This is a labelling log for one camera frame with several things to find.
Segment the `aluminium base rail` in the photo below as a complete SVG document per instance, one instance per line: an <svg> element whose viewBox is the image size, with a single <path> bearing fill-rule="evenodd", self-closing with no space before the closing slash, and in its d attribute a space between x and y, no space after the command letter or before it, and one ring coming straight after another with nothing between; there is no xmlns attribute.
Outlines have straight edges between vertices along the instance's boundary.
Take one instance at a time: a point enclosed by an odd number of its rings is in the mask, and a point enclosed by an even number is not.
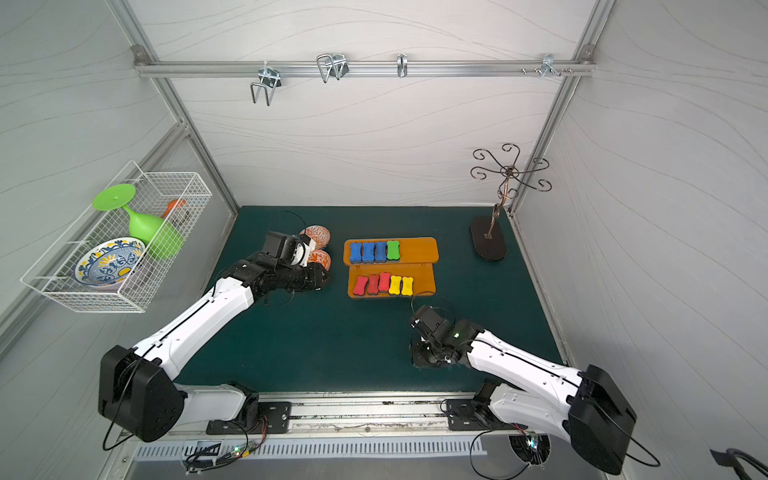
<svg viewBox="0 0 768 480"><path fill-rule="evenodd" d="M479 394L471 400L479 411L478 398ZM397 392L378 392L363 397L330 394L296 399L290 402L289 430L362 429L377 425L386 429L423 429L441 416L442 400L433 395L401 395Z"/></svg>

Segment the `orange item in basket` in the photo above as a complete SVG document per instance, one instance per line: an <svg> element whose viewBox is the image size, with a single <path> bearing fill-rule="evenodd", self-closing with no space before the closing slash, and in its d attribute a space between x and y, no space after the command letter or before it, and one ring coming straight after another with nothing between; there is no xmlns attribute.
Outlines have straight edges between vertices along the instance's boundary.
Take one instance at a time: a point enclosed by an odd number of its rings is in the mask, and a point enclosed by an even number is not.
<svg viewBox="0 0 768 480"><path fill-rule="evenodd" d="M186 201L184 199L172 200L167 204L165 212L161 218L165 221L181 221L188 213Z"/></svg>

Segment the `aluminium crossbar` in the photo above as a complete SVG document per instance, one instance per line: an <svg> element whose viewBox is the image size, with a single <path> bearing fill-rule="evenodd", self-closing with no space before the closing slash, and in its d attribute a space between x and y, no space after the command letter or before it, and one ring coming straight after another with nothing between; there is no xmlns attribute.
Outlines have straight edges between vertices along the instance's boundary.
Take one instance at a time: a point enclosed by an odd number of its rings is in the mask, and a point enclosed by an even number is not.
<svg viewBox="0 0 768 480"><path fill-rule="evenodd" d="M446 60L428 61L408 58L406 78L494 78L494 77L538 77L523 75L521 68L532 69L542 59L524 60ZM346 78L399 78L396 72L396 59L387 60L348 60L349 73ZM257 72L265 65L277 70L281 79L320 78L314 61L163 61L137 65L135 70L145 78L256 78ZM555 60L560 68L571 68L569 76L590 76L597 70L592 62Z"/></svg>

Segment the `blue eraser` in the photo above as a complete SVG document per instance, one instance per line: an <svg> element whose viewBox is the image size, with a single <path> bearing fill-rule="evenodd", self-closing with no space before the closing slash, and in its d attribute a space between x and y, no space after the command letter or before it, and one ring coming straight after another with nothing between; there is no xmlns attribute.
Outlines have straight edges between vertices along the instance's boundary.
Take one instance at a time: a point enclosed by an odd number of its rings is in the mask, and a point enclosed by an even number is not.
<svg viewBox="0 0 768 480"><path fill-rule="evenodd" d="M363 245L360 242L351 242L349 244L349 262L359 264L362 262Z"/></svg>
<svg viewBox="0 0 768 480"><path fill-rule="evenodd" d="M376 249L375 242L364 242L362 244L361 260L363 263L375 262L375 249Z"/></svg>
<svg viewBox="0 0 768 480"><path fill-rule="evenodd" d="M374 245L374 262L385 263L387 261L387 242L377 241Z"/></svg>

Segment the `green plastic goblet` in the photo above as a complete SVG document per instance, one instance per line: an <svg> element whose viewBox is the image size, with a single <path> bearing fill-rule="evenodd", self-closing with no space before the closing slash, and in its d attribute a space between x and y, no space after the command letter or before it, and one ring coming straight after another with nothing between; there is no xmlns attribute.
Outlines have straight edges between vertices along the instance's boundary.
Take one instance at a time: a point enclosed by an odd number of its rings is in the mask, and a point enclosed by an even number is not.
<svg viewBox="0 0 768 480"><path fill-rule="evenodd" d="M129 216L129 235L141 240L152 258L165 260L175 257L184 245L184 238L164 219L132 210L129 203L136 193L134 185L117 184L100 192L93 199L92 207L103 212L124 210Z"/></svg>

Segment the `yellow eraser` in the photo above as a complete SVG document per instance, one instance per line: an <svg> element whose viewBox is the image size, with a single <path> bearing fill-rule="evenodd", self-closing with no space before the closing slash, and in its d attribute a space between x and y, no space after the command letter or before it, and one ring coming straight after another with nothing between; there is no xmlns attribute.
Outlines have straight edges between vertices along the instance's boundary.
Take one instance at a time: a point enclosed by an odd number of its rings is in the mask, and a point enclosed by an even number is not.
<svg viewBox="0 0 768 480"><path fill-rule="evenodd" d="M401 295L402 296L413 296L414 295L414 278L413 277L406 277L404 276L401 280Z"/></svg>
<svg viewBox="0 0 768 480"><path fill-rule="evenodd" d="M401 289L402 289L402 277L398 275L391 275L388 293L390 295L399 296L401 294Z"/></svg>

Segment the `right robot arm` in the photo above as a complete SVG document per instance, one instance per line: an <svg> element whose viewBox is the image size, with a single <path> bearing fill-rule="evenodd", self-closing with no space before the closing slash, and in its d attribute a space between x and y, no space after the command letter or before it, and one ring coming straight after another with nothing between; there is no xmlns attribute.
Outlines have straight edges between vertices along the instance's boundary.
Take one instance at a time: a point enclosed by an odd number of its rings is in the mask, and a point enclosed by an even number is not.
<svg viewBox="0 0 768 480"><path fill-rule="evenodd" d="M480 421L526 426L556 436L598 470L618 475L628 457L637 414L605 370L550 362L467 321L412 327L414 364L461 364L497 378L479 391Z"/></svg>

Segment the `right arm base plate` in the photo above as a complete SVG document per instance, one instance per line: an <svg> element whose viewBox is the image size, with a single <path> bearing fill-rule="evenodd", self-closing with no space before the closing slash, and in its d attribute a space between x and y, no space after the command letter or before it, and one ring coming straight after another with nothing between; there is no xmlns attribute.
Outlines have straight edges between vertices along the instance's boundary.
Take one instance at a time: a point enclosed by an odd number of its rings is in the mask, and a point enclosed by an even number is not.
<svg viewBox="0 0 768 480"><path fill-rule="evenodd" d="M471 399L444 399L440 403L440 411L447 419L448 429L456 432L468 431L513 431L520 433L526 430L524 425L507 424L492 416L491 413L479 412Z"/></svg>

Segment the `orange two-tier shelf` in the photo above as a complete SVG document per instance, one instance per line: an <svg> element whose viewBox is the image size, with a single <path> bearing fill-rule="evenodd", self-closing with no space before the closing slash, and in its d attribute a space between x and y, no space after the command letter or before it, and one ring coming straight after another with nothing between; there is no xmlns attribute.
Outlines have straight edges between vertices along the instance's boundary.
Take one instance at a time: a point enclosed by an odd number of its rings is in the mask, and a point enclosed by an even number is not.
<svg viewBox="0 0 768 480"><path fill-rule="evenodd" d="M349 262L349 244L351 242L377 242L398 240L400 242L401 258L399 261L386 261L385 263L359 263L351 264ZM414 237L414 238L384 238L384 239L350 239L344 244L343 261L349 267L347 294L352 299L385 299L394 297L408 297L390 295L388 292L380 293L376 296L354 296L353 288L356 278L360 275L369 276L389 272L391 275L398 275L402 278L414 278L414 295L430 296L437 292L436 280L434 275L434 265L439 260L437 240L432 237Z"/></svg>

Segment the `single metal hook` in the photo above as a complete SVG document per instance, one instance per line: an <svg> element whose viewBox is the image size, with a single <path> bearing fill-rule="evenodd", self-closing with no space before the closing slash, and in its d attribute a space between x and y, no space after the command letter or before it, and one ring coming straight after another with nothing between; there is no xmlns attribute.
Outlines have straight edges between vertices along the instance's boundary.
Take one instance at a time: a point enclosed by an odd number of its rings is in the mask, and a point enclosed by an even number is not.
<svg viewBox="0 0 768 480"><path fill-rule="evenodd" d="M408 57L404 53L396 57L396 72L399 78L406 78L408 75Z"/></svg>

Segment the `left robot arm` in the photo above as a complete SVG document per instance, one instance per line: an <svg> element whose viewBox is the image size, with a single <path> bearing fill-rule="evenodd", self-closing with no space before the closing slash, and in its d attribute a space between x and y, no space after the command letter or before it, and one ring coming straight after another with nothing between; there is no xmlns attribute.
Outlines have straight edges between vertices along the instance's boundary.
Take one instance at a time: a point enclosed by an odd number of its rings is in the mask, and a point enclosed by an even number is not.
<svg viewBox="0 0 768 480"><path fill-rule="evenodd" d="M101 359L97 410L143 442L178 425L231 421L246 431L258 422L258 394L236 382L177 383L184 366L216 333L274 290L322 289L330 279L320 263L262 265L241 260L197 302L135 346L115 346Z"/></svg>

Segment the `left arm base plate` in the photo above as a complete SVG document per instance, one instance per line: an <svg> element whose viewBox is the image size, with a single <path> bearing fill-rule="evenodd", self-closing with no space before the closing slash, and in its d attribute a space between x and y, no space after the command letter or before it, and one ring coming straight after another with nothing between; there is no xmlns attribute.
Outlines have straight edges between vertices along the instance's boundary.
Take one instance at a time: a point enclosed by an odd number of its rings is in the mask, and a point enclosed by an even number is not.
<svg viewBox="0 0 768 480"><path fill-rule="evenodd" d="M248 435L265 430L267 434L286 434L289 430L292 404L290 402L251 402L232 420L208 422L208 435Z"/></svg>

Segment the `metal hook right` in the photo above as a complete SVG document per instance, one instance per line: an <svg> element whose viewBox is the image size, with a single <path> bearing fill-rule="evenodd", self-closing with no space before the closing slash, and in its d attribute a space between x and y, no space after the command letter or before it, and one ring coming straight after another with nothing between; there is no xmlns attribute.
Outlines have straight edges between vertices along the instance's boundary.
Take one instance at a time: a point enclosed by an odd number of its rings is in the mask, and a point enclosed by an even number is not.
<svg viewBox="0 0 768 480"><path fill-rule="evenodd" d="M523 75L537 75L539 78L563 77L573 73L571 68L560 68L555 65L555 59L551 54L547 54L541 60L541 63L532 69L521 68Z"/></svg>

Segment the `green eraser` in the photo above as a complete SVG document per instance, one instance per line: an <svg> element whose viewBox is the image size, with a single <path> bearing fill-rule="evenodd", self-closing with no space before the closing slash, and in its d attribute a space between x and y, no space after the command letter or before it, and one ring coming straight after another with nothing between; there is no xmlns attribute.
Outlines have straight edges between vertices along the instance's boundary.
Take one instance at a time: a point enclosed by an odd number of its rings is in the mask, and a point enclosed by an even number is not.
<svg viewBox="0 0 768 480"><path fill-rule="evenodd" d="M386 254L388 261L399 261L401 258L400 242L398 240L387 241Z"/></svg>

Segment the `red eraser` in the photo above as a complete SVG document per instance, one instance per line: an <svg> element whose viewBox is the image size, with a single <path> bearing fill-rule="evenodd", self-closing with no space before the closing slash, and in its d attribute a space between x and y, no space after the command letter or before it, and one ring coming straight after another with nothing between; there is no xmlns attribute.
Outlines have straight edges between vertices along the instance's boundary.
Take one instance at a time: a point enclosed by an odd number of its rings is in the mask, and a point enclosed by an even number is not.
<svg viewBox="0 0 768 480"><path fill-rule="evenodd" d="M366 289L367 295L376 296L379 294L379 278L380 276L378 274L372 274L368 276L368 284Z"/></svg>
<svg viewBox="0 0 768 480"><path fill-rule="evenodd" d="M369 277L360 275L356 278L355 286L353 288L354 296L365 296L367 293L367 286L369 283Z"/></svg>
<svg viewBox="0 0 768 480"><path fill-rule="evenodd" d="M389 292L391 285L391 273L382 272L379 274L378 290L380 293Z"/></svg>

